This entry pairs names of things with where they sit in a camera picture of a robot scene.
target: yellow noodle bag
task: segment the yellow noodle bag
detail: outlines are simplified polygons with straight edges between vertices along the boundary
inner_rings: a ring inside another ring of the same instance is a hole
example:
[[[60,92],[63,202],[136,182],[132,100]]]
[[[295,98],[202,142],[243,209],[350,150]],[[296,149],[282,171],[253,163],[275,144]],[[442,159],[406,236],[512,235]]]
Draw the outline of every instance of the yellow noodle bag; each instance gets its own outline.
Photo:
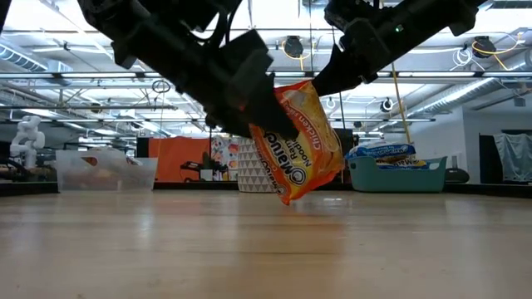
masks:
[[[299,130],[295,140],[251,125],[251,135],[270,182],[284,204],[329,183],[343,169],[342,147],[311,81],[275,90]]]

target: white geometric panel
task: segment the white geometric panel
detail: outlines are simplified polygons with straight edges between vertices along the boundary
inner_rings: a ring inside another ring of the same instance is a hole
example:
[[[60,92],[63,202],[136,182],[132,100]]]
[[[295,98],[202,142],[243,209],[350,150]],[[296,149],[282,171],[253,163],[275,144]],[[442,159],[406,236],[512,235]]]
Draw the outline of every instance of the white geometric panel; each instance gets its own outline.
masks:
[[[257,155],[253,140],[239,140],[239,190],[247,193],[274,193],[273,186]]]

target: gray fabric cover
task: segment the gray fabric cover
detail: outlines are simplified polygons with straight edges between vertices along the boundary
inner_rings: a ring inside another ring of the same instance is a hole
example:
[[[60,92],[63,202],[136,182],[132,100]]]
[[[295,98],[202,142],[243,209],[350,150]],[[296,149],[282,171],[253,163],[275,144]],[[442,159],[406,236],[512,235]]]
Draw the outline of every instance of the gray fabric cover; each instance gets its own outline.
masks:
[[[532,181],[532,136],[500,134],[494,137],[504,180]]]

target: white humanoid robot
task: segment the white humanoid robot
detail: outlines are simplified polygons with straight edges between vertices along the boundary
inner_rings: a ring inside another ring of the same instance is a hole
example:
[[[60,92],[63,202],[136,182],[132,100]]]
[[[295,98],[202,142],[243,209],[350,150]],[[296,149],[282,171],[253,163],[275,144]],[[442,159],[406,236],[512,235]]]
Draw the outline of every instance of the white humanoid robot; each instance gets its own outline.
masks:
[[[20,155],[24,154],[24,167],[26,169],[35,168],[37,150],[44,147],[44,133],[37,128],[40,123],[41,118],[39,116],[24,116],[17,125],[17,136],[11,142],[11,156],[17,157],[16,159],[20,162]]]

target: teal storage tub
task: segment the teal storage tub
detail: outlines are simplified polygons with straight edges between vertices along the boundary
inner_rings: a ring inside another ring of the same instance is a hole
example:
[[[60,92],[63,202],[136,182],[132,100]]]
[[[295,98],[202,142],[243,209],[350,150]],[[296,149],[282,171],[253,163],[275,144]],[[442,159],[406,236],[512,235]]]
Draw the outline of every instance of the teal storage tub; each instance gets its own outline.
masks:
[[[349,160],[352,186],[374,193],[439,193],[443,190],[447,157],[428,159],[430,169],[379,169],[373,157]]]

